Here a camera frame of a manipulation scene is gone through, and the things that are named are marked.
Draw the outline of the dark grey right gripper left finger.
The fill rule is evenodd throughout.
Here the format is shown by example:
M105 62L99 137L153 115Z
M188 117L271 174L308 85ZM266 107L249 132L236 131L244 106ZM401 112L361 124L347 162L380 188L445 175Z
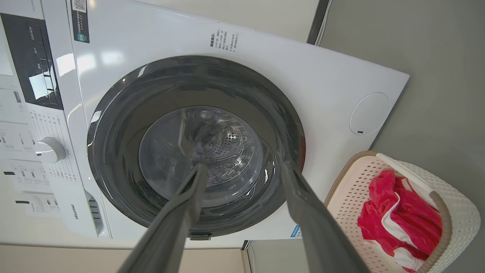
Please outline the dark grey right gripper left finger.
M189 229L199 221L208 168L197 164L163 206L119 273L177 273Z

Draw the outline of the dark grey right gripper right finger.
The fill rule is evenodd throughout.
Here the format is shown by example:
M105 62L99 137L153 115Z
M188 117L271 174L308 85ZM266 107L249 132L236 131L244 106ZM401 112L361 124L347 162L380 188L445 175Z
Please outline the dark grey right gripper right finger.
M369 273L355 247L291 161L281 166L289 214L302 230L311 273Z

